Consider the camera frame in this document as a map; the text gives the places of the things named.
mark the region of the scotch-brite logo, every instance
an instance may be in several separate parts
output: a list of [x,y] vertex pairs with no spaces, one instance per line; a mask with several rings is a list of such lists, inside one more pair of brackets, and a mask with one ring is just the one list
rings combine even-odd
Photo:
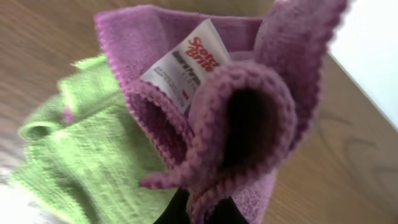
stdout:
[[215,67],[219,66],[219,63],[213,58],[213,55],[202,45],[199,37],[194,37],[192,40],[189,40],[188,43],[191,46],[188,47],[185,53],[196,60],[206,72],[212,72]]

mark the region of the label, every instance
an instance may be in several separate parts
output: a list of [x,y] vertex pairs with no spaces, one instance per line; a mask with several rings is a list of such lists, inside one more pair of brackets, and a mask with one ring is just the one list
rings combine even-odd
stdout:
[[207,19],[153,64],[141,80],[159,87],[184,114],[214,68],[229,60],[220,35]]

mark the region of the green microfiber cloth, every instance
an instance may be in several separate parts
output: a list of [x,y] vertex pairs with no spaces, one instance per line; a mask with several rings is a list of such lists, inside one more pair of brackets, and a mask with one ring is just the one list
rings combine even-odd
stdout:
[[[27,160],[11,183],[67,223],[154,223],[174,190],[140,189],[138,180],[165,169],[129,114],[105,57],[75,64],[60,94],[20,128]],[[72,123],[63,120],[70,108]]]

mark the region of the wooden table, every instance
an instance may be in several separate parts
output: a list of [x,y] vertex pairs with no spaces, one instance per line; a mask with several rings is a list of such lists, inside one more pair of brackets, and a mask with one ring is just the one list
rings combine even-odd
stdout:
[[[2,0],[0,175],[22,155],[17,127],[50,95],[69,63],[96,55],[93,14],[155,4],[217,15],[259,16],[269,1]],[[332,58],[320,117],[281,167],[266,224],[392,224],[398,215],[398,134]]]

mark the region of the purple microfiber cloth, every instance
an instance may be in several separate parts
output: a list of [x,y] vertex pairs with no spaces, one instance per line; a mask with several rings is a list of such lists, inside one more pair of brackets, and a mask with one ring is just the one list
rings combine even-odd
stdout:
[[[276,0],[263,18],[155,6],[98,14],[99,41],[127,107],[169,168],[140,185],[188,189],[187,212],[195,224],[230,195],[249,223],[261,223],[275,169],[314,119],[326,43],[346,5]],[[233,60],[214,69],[184,116],[140,76],[209,18]]]

